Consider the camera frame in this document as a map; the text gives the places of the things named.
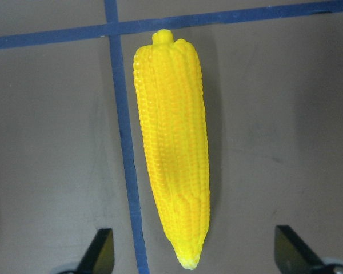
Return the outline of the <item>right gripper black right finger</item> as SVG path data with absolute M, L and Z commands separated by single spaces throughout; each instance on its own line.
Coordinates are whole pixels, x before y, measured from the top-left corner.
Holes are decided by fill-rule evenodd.
M 274 261 L 280 273 L 343 273 L 343 261 L 320 258 L 288 225 L 274 230 Z

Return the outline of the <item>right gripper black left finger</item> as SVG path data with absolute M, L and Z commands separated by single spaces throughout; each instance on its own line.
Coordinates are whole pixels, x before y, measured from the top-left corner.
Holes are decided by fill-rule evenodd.
M 75 272 L 111 274 L 114 265 L 113 230 L 102 228 L 97 231 Z

